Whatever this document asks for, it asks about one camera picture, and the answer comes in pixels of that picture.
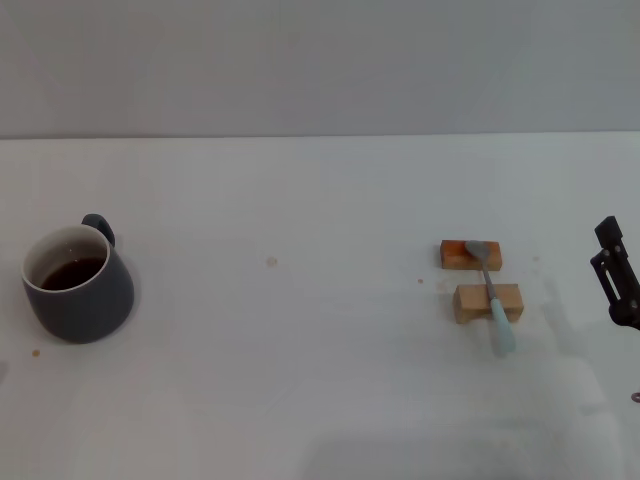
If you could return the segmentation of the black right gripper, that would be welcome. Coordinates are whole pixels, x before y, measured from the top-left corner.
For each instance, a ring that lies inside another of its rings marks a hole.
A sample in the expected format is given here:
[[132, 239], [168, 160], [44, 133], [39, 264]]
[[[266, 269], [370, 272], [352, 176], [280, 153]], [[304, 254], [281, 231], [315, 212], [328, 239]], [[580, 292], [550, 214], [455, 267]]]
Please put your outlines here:
[[609, 300], [611, 320], [618, 326], [639, 330], [639, 282], [628, 261], [616, 217], [606, 217], [594, 231], [601, 251], [590, 263]]

